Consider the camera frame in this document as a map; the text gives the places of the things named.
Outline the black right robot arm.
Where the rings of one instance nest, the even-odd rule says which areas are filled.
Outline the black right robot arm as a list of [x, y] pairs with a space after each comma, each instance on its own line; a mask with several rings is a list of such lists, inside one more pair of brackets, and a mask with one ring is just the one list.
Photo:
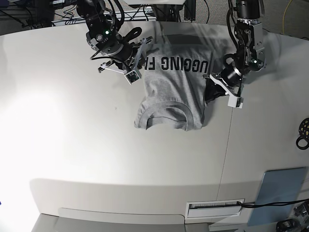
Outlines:
[[124, 23], [124, 10], [119, 1], [115, 1], [120, 10], [121, 18], [116, 16], [112, 4], [106, 7], [103, 0], [78, 0], [77, 13], [85, 20], [88, 27], [86, 41], [95, 51], [91, 60], [104, 59], [98, 68], [101, 73], [104, 70], [122, 74], [125, 79], [133, 84], [141, 79], [140, 70], [146, 62], [146, 45], [152, 42], [153, 37], [133, 42], [141, 35], [140, 27], [133, 28], [126, 36], [119, 33]]

